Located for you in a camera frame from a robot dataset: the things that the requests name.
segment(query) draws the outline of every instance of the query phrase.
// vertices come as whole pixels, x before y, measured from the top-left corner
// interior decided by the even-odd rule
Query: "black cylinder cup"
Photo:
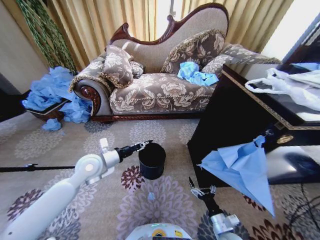
[[[140,173],[146,179],[154,180],[164,172],[166,151],[162,146],[151,142],[139,151]]]

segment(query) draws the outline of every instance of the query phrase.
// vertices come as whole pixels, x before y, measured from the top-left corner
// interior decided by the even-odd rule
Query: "floral carpet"
[[[196,176],[186,144],[197,119],[64,122],[62,129],[54,132],[43,131],[43,123],[29,113],[0,123],[1,167],[29,163],[73,166],[86,154],[99,154],[99,139],[104,137],[112,149],[152,139],[164,147],[166,161],[163,175],[148,180],[141,176],[138,155],[134,153],[107,178],[83,184],[39,239],[124,240],[135,227],[156,222],[177,224],[194,239],[215,239],[206,206],[191,194],[189,187],[188,177],[196,183]],[[320,162],[319,146],[303,149]],[[52,185],[72,174],[70,169],[0,173],[0,230]],[[319,186],[270,186],[275,218],[231,187],[218,188],[215,200],[226,214],[238,216],[241,223],[234,232],[244,240],[318,240],[319,200],[310,203],[314,221],[306,202],[320,194]],[[154,199],[148,198],[149,193],[154,194]]]

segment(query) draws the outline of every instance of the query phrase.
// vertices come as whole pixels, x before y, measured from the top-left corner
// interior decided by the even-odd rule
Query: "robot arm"
[[[78,160],[74,174],[52,186],[45,194],[26,209],[0,235],[2,240],[34,240],[68,206],[77,195],[81,184],[89,185],[110,175],[115,165],[135,151],[140,151],[152,141],[139,142],[108,151],[106,138],[100,140],[102,159],[89,154]]]
[[[191,192],[198,199],[203,200],[209,211],[209,217],[212,221],[213,233],[217,240],[242,240],[241,237],[232,233],[236,225],[240,223],[236,215],[226,216],[216,203],[214,197],[216,187],[199,189],[189,177]]]

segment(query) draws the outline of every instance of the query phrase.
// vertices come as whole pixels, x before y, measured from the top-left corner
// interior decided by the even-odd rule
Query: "blue plastic bag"
[[[61,123],[58,122],[56,118],[48,119],[48,121],[46,121],[46,123],[42,126],[42,129],[46,131],[56,131],[56,130],[59,130],[60,128],[61,128]]]
[[[64,112],[66,122],[86,123],[89,120],[92,108],[91,101],[82,100],[74,92],[68,92],[73,79],[69,69],[62,66],[50,68],[40,80],[31,83],[31,92],[22,104],[27,109],[44,111],[48,107],[60,103],[63,99],[71,102],[65,103],[59,110]]]
[[[219,81],[213,73],[204,73],[199,71],[199,66],[193,61],[180,63],[178,78],[185,79],[192,84],[201,86],[210,86]]]

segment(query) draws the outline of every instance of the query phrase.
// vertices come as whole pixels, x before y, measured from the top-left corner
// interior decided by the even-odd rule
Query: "decorative cushion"
[[[281,61],[274,57],[267,57],[250,51],[240,44],[227,44],[221,54],[229,55],[238,60],[239,64],[280,64]]]
[[[144,74],[145,66],[143,66],[141,63],[137,61],[130,61],[130,66],[134,79],[138,79],[141,77],[142,74]]]
[[[96,57],[94,60],[92,60],[86,68],[84,68],[77,76],[74,77],[74,79],[70,83],[69,92],[71,93],[75,89],[79,81],[84,79],[90,79],[92,81],[96,81],[98,83],[103,84],[111,93],[114,88],[113,84],[110,84],[108,81],[101,77],[101,72],[104,68],[105,59],[106,53],[104,52],[98,57]]]
[[[215,87],[192,84],[176,74],[148,73],[114,89],[109,100],[114,114],[202,111]]]
[[[201,70],[220,53],[224,43],[225,36],[216,29],[195,34],[171,50],[160,72],[177,74],[180,64],[189,61],[197,63]]]
[[[129,61],[130,54],[113,45],[106,46],[106,56],[101,77],[116,88],[126,88],[132,84],[133,74]]]
[[[237,64],[240,60],[225,54],[220,54],[211,60],[202,69],[203,73],[215,74],[217,77],[221,75],[222,67],[224,64]]]

